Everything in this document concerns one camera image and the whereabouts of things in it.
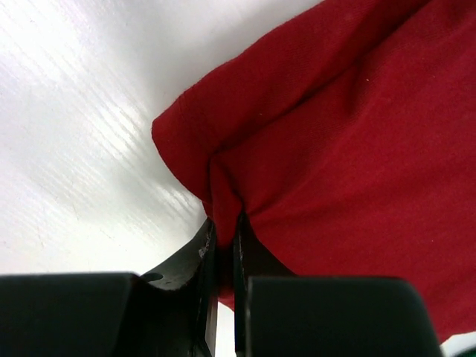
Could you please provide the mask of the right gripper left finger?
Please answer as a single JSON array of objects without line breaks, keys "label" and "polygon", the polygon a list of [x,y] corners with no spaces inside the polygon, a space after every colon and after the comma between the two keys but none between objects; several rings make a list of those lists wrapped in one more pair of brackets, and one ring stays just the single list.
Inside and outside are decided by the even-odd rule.
[{"label": "right gripper left finger", "polygon": [[215,227],[145,274],[1,277],[3,356],[213,356]]}]

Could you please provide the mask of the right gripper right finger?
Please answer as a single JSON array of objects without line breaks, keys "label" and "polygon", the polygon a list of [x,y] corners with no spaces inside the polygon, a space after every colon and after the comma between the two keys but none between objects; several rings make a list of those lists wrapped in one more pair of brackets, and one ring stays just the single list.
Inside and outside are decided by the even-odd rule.
[{"label": "right gripper right finger", "polygon": [[238,356],[440,356],[425,304],[395,277],[300,277],[245,214],[233,241]]}]

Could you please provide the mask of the dark red t shirt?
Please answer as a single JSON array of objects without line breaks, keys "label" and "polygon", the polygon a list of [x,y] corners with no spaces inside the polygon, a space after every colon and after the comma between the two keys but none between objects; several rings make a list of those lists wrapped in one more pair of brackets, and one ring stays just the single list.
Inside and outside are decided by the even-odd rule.
[{"label": "dark red t shirt", "polygon": [[323,1],[152,124],[231,245],[246,213],[302,275],[387,275],[475,330],[475,3]]}]

